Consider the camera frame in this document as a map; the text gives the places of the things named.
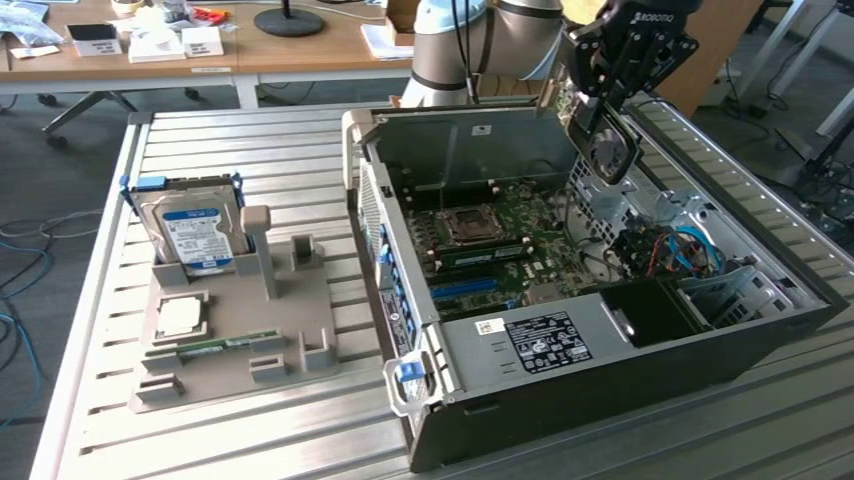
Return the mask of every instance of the motherboard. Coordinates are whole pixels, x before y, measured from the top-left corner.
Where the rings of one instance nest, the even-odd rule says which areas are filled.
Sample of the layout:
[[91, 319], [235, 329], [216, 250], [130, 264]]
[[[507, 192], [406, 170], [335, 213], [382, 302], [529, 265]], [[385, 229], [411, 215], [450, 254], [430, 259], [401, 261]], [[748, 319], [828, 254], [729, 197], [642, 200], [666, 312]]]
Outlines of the motherboard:
[[443, 320], [573, 297], [601, 281], [558, 215], [565, 189], [527, 180], [405, 193], [410, 236]]

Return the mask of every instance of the desk lamp base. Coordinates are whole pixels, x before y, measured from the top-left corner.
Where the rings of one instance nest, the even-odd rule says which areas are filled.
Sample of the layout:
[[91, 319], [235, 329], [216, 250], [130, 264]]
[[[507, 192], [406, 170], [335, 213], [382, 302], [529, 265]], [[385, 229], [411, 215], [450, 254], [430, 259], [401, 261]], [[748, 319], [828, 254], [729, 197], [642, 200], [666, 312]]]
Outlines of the desk lamp base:
[[255, 16], [258, 29], [276, 37], [306, 37], [323, 30], [325, 21], [305, 10], [291, 10], [285, 16], [283, 9], [266, 10]]

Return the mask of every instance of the wheel caster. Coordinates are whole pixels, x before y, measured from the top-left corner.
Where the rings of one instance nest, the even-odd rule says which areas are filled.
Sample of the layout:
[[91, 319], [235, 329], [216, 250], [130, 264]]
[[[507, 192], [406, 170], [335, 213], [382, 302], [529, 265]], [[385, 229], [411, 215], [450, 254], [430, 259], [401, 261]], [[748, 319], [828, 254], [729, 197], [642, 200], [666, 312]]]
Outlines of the wheel caster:
[[199, 100], [202, 98], [202, 94], [199, 93], [199, 90], [196, 90], [195, 88], [186, 88], [184, 96], [191, 100]]
[[38, 98], [39, 98], [39, 103], [46, 107], [55, 107], [56, 105], [59, 105], [59, 102], [56, 101], [56, 97], [54, 95], [46, 95], [40, 93], [38, 95]]
[[66, 137], [55, 137], [54, 135], [50, 135], [46, 141], [51, 147], [60, 150], [68, 146], [68, 139]]

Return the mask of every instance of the metal rack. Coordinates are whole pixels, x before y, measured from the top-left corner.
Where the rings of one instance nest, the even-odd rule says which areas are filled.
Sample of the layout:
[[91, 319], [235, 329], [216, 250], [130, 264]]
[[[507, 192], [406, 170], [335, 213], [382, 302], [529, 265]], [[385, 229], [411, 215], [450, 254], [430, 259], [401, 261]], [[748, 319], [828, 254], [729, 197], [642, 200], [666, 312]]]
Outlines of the metal rack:
[[[854, 471], [854, 309], [732, 384], [475, 461], [411, 475], [345, 204], [341, 117], [353, 104], [155, 114], [128, 127], [116, 178], [234, 168], [272, 208], [270, 242], [313, 232], [331, 258], [345, 371], [297, 388], [134, 414], [126, 406], [152, 249], [116, 191], [107, 200], [31, 478], [770, 478]], [[854, 298], [854, 262], [667, 106], [642, 113], [697, 165]], [[686, 182], [662, 153], [645, 163]]]

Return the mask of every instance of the power supply label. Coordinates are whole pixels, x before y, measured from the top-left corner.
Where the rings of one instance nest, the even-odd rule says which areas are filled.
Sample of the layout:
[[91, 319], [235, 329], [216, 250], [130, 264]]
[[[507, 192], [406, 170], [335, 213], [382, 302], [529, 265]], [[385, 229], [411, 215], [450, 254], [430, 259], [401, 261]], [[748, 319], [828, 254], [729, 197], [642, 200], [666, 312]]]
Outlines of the power supply label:
[[590, 360], [593, 355], [566, 312], [505, 325], [529, 373], [539, 373]]

